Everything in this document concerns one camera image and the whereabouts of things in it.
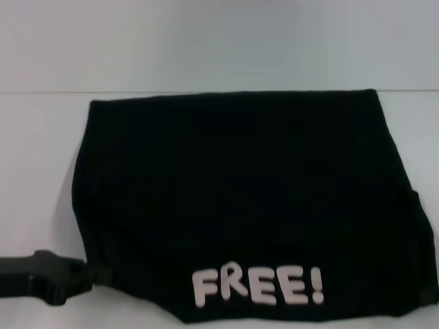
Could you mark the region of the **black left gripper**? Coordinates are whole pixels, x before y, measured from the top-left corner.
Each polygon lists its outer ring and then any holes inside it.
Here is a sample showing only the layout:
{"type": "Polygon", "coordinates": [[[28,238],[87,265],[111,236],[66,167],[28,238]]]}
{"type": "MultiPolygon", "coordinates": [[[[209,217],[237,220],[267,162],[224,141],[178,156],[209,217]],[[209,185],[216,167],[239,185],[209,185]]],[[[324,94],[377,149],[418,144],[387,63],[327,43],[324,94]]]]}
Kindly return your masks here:
{"type": "Polygon", "coordinates": [[[31,256],[1,258],[1,297],[35,297],[51,306],[112,283],[113,270],[102,264],[37,250],[31,256]]]}

